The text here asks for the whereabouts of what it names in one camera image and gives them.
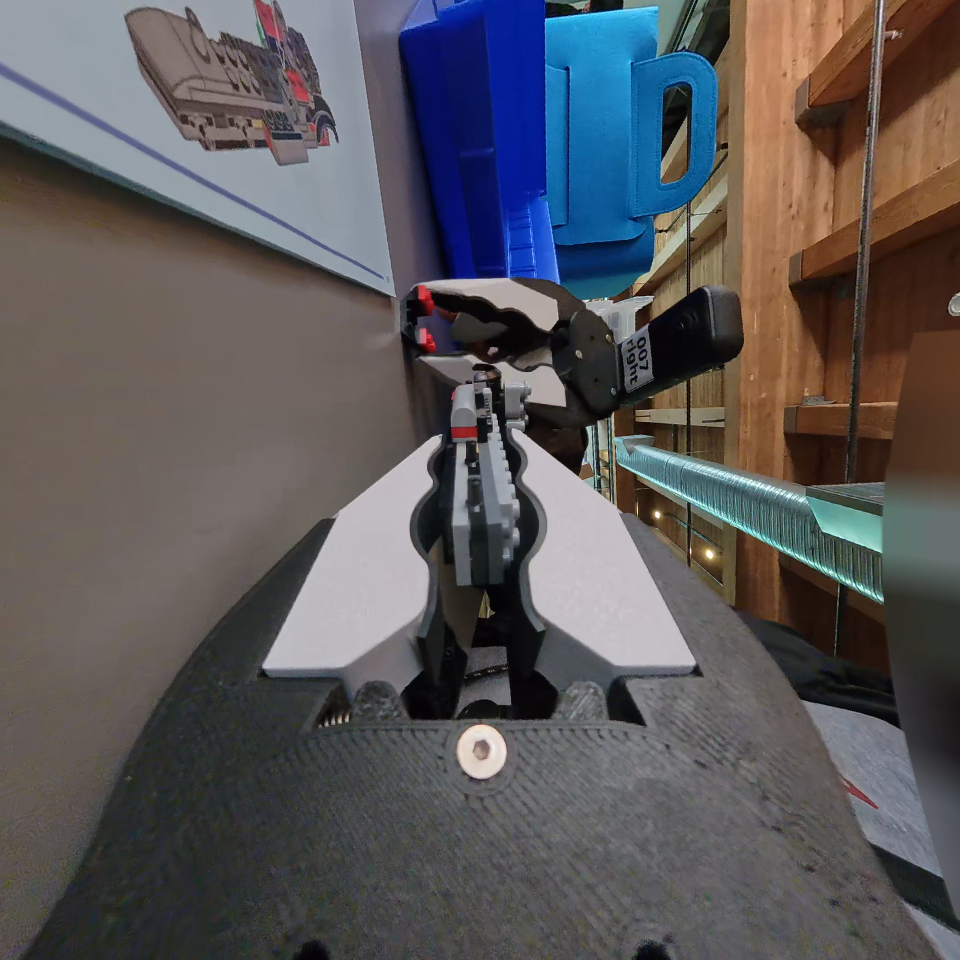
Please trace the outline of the brick instruction booklet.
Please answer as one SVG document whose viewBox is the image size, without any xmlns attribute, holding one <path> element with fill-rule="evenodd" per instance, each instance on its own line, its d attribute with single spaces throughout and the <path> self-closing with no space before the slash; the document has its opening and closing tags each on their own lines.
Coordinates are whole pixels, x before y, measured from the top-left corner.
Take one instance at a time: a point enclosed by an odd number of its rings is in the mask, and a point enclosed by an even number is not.
<svg viewBox="0 0 960 960">
<path fill-rule="evenodd" d="M 393 296 L 354 2 L 1 3 L 2 135 Z"/>
</svg>

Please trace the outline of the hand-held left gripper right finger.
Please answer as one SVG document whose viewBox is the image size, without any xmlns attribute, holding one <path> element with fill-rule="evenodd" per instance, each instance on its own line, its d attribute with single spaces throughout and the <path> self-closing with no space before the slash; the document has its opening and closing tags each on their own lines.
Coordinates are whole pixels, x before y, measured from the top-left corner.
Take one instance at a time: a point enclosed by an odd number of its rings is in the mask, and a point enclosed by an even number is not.
<svg viewBox="0 0 960 960">
<path fill-rule="evenodd" d="M 521 496 L 520 557 L 498 589 L 513 714 L 550 714 L 572 684 L 608 697 L 627 679 L 698 664 L 617 507 L 534 440 L 508 430 Z"/>
</svg>

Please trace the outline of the clear plastic storage rack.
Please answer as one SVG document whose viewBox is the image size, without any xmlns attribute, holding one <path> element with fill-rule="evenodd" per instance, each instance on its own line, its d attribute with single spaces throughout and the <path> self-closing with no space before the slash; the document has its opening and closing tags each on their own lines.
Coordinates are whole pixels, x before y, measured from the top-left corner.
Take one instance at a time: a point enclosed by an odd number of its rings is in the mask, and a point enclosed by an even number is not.
<svg viewBox="0 0 960 960">
<path fill-rule="evenodd" d="M 639 295 L 614 301 L 594 298 L 585 301 L 586 307 L 597 314 L 609 327 L 613 342 L 619 344 L 633 336 L 638 327 L 638 314 L 652 305 L 654 296 Z"/>
</svg>

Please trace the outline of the silver ventilation duct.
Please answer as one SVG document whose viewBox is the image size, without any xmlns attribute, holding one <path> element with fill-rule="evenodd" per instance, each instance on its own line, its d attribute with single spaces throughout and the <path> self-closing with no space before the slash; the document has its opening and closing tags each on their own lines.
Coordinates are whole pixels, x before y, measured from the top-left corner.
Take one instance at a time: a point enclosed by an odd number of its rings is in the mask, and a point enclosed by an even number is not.
<svg viewBox="0 0 960 960">
<path fill-rule="evenodd" d="M 641 437 L 614 442 L 618 465 L 639 479 L 883 604 L 881 550 L 827 532 L 803 486 L 663 450 Z"/>
</svg>

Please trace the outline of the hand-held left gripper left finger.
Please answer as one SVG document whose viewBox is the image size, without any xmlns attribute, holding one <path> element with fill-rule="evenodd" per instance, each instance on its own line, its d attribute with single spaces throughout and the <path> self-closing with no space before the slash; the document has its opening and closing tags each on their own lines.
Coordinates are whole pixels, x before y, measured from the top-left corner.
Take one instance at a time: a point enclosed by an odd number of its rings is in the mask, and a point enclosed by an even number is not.
<svg viewBox="0 0 960 960">
<path fill-rule="evenodd" d="M 333 679 L 443 696 L 449 631 L 440 598 L 446 438 L 426 440 L 333 518 L 262 664 L 271 679 Z"/>
</svg>

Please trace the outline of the person's grey shirt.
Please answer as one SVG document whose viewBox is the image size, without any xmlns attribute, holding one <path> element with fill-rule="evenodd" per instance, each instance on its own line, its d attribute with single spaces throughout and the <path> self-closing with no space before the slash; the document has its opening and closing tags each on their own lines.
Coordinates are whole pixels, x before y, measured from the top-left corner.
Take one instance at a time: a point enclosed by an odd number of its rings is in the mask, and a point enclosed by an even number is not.
<svg viewBox="0 0 960 960">
<path fill-rule="evenodd" d="M 805 702 L 872 846 L 942 880 L 905 734 L 882 719 Z"/>
</svg>

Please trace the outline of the metal ceiling pipe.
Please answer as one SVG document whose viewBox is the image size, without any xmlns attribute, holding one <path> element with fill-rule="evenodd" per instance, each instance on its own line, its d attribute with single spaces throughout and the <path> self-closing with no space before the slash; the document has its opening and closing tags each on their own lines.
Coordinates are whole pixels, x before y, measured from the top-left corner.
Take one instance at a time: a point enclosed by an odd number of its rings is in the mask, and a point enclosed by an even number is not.
<svg viewBox="0 0 960 960">
<path fill-rule="evenodd" d="M 846 449 L 844 457 L 845 485 L 857 480 L 859 407 L 866 323 L 869 301 L 872 225 L 874 211 L 875 163 L 882 106 L 882 68 L 885 45 L 886 2 L 876 1 L 872 15 L 873 36 L 870 44 L 865 148 L 861 178 L 861 197 L 855 263 L 853 320 L 851 328 L 850 380 Z"/>
</svg>

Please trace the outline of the person's black jacket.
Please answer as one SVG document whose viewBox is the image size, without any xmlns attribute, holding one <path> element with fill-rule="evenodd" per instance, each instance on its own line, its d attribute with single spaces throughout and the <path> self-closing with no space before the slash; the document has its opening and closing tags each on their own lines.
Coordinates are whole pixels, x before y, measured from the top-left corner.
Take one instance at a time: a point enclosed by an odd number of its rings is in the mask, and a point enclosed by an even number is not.
<svg viewBox="0 0 960 960">
<path fill-rule="evenodd" d="M 896 728 L 902 726 L 890 676 L 843 657 L 825 654 L 785 625 L 763 620 L 737 607 L 734 611 L 801 700 L 869 715 Z"/>
</svg>

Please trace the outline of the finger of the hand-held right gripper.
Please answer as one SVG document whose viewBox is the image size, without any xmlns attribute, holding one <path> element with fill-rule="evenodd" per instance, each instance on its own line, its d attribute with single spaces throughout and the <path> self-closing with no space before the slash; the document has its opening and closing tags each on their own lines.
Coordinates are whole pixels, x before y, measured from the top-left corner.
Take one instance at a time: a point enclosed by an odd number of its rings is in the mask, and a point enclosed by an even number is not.
<svg viewBox="0 0 960 960">
<path fill-rule="evenodd" d="M 469 350 L 452 353 L 417 351 L 415 355 L 429 372 L 454 389 L 464 383 L 473 385 L 474 367 L 486 364 L 498 369 L 503 387 L 523 382 L 528 384 L 531 389 L 528 403 L 558 408 L 568 405 L 565 386 L 552 366 L 546 346 L 519 355 L 497 354 L 492 359 L 482 359 Z"/>
<path fill-rule="evenodd" d="M 563 287 L 539 278 L 470 278 L 427 281 L 434 314 L 450 321 L 449 335 L 463 347 L 526 354 L 546 347 L 561 321 Z"/>
</svg>

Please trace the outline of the person's right hand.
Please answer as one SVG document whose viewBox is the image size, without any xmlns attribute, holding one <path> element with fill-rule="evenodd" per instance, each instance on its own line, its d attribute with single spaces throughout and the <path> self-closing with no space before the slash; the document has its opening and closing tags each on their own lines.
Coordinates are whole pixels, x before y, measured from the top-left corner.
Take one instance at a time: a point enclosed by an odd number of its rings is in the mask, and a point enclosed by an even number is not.
<svg viewBox="0 0 960 960">
<path fill-rule="evenodd" d="M 589 445 L 586 427 L 559 426 L 546 415 L 532 412 L 529 414 L 526 435 L 572 474 L 580 476 Z"/>
</svg>

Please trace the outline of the grey desk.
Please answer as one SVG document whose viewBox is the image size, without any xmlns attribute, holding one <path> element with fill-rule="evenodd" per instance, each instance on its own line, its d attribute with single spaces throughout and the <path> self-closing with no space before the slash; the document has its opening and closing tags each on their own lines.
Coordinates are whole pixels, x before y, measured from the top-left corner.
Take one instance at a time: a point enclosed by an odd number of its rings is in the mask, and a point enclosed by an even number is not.
<svg viewBox="0 0 960 960">
<path fill-rule="evenodd" d="M 337 136 L 183 137 L 125 14 L 2 2 L 2 958 L 246 591 L 431 432 L 399 298 L 443 274 L 399 45 L 413 2 L 282 2 Z"/>
</svg>

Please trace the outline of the grey brick model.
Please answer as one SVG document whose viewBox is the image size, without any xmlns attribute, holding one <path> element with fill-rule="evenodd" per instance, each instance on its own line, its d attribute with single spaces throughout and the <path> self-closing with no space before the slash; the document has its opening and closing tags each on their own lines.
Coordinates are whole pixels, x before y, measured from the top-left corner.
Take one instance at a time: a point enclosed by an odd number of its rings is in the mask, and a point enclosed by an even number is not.
<svg viewBox="0 0 960 960">
<path fill-rule="evenodd" d="M 458 587 L 503 585 L 513 566 L 522 505 L 508 442 L 529 425 L 531 393 L 526 382 L 504 382 L 496 366 L 478 362 L 452 392 L 441 518 Z"/>
</svg>

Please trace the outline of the blue felt bag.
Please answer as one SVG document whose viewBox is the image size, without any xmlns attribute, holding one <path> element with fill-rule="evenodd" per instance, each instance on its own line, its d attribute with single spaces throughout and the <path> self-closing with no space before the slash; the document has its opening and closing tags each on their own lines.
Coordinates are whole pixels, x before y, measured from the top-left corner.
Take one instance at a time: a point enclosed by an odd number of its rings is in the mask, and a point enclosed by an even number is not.
<svg viewBox="0 0 960 960">
<path fill-rule="evenodd" d="M 693 199 L 712 174 L 714 66 L 657 55 L 654 6 L 545 22 L 547 202 L 559 281 L 581 300 L 612 297 L 649 271 L 654 217 Z M 689 87 L 689 158 L 662 181 L 665 92 Z"/>
</svg>

